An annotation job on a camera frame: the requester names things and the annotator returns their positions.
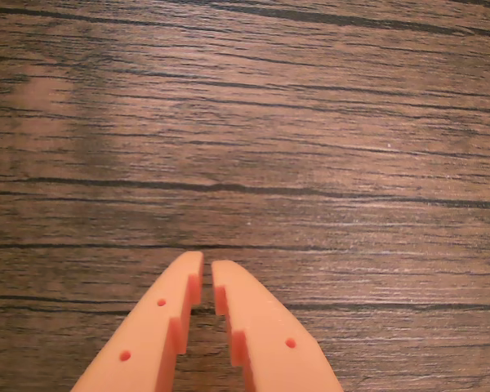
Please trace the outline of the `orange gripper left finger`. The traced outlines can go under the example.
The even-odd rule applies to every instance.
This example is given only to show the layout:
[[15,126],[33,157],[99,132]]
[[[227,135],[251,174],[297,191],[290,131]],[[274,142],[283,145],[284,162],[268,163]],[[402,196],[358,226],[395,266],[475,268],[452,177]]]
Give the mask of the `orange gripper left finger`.
[[185,252],[156,279],[80,376],[73,391],[171,391],[201,302],[203,254]]

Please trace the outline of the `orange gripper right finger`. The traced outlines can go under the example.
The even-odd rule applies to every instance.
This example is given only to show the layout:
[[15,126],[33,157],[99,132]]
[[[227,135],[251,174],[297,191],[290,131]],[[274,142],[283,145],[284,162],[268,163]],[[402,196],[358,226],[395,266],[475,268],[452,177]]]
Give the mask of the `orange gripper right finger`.
[[216,314],[225,316],[231,364],[247,391],[341,391],[319,343],[251,273],[214,261]]

